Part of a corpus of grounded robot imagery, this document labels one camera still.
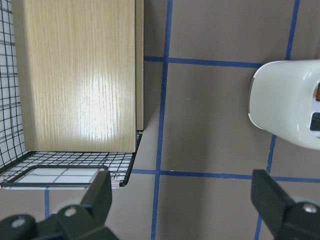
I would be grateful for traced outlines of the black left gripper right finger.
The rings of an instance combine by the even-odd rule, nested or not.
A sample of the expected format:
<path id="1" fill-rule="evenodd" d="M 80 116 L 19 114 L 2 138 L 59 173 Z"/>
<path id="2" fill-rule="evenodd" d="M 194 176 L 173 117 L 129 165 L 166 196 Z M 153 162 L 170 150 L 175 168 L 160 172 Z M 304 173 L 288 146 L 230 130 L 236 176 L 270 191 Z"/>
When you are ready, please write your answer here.
<path id="1" fill-rule="evenodd" d="M 252 171 L 250 199 L 274 240 L 320 238 L 320 206 L 292 198 L 263 169 Z"/>

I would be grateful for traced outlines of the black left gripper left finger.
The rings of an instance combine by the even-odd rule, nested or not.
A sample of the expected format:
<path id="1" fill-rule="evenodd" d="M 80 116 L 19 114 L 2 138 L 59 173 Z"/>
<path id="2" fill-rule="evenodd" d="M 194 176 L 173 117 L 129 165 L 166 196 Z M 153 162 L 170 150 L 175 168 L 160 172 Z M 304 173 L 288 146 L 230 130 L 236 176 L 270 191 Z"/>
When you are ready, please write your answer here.
<path id="1" fill-rule="evenodd" d="M 16 214 L 0 221 L 2 240 L 111 240 L 105 226 L 112 205 L 112 185 L 107 170 L 98 172 L 79 204 L 61 208 L 36 222 L 29 214 Z"/>

